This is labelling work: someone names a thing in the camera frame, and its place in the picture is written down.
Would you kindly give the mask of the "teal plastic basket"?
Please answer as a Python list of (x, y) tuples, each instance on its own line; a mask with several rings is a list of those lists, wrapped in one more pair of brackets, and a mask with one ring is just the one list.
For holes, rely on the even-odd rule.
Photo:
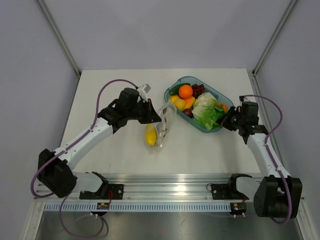
[[(199, 80), (196, 77), (193, 76), (184, 76), (181, 77), (180, 79), (178, 79), (171, 87), (178, 85), (178, 84), (182, 84), (182, 83), (189, 83), (190, 86), (197, 84), (197, 85), (204, 85), (204, 92), (209, 92), (211, 93), (216, 99), (217, 99), (217, 103), (221, 103), (227, 106), (227, 108), (229, 109), (230, 107), (232, 107), (234, 104), (233, 102), (226, 97), (225, 95), (223, 95), (222, 93), (220, 93), (219, 91), (215, 90), (214, 88), (212, 88), (211, 86), (207, 85), (206, 83), (202, 82), (201, 80)], [(164, 92), (164, 101), (168, 102), (169, 97), (171, 95), (169, 95), (169, 89), (171, 88), (169, 87), (165, 92)], [(187, 122), (189, 122), (191, 125), (193, 125), (195, 128), (197, 128), (198, 130), (200, 130), (203, 133), (213, 133), (213, 132), (217, 132), (220, 130), (220, 128), (215, 128), (212, 130), (206, 130), (203, 126), (201, 126), (199, 123), (197, 123), (195, 121), (194, 118), (190, 118), (187, 115), (185, 115), (183, 113), (183, 111), (180, 111), (179, 109), (177, 109), (176, 113), (178, 115), (180, 115), (183, 119), (185, 119)]]

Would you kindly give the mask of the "green white lettuce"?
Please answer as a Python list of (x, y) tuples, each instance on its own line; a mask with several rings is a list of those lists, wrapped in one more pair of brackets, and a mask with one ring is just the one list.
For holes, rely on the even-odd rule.
[(197, 106), (192, 113), (195, 121), (208, 131), (221, 128), (217, 120), (226, 114), (223, 109), (215, 106)]

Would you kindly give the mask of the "yellow bell pepper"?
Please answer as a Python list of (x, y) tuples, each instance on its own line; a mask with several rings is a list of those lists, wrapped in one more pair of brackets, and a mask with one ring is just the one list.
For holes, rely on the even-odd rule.
[(153, 124), (147, 124), (145, 127), (145, 142), (149, 146), (154, 146), (157, 141), (157, 131)]

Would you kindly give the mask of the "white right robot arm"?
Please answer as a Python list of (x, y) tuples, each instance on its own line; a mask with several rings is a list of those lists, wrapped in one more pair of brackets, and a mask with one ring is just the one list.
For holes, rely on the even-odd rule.
[(217, 120), (223, 128), (238, 131), (263, 175), (261, 182), (256, 182), (247, 174), (234, 173), (226, 190), (232, 198), (243, 195), (252, 200), (258, 217), (284, 224), (297, 216), (303, 184), (282, 165), (270, 142), (271, 133), (259, 124), (258, 111), (256, 102), (244, 101), (238, 107), (230, 107), (226, 115)]

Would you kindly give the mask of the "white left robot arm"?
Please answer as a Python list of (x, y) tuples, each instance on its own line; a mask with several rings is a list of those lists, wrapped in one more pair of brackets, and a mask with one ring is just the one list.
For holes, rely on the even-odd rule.
[(109, 194), (109, 181), (97, 172), (79, 173), (74, 168), (98, 143), (116, 133), (128, 121), (140, 124), (161, 122), (152, 101), (147, 97), (148, 84), (136, 89), (126, 87), (106, 108), (95, 113), (93, 123), (71, 142), (50, 151), (43, 150), (38, 158), (38, 170), (34, 177), (59, 198), (73, 191), (84, 192), (95, 199)]

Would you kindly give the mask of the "grey toy fish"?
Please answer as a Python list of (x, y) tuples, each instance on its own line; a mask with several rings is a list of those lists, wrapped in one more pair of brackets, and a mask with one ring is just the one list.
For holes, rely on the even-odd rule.
[(156, 133), (157, 133), (157, 141), (156, 141), (156, 146), (161, 149), (163, 147), (163, 142), (166, 138), (166, 135), (169, 131), (169, 127), (168, 127), (168, 106), (163, 107), (160, 111), (159, 111), (159, 116), (161, 118), (161, 122), (158, 122), (156, 124)]

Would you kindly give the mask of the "clear dotted zip bag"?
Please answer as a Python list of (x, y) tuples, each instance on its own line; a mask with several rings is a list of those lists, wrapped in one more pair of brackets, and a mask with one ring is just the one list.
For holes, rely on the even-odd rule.
[(149, 123), (144, 130), (144, 141), (149, 152), (159, 152), (168, 139), (177, 114), (177, 108), (171, 101), (164, 104), (157, 112), (160, 122)]

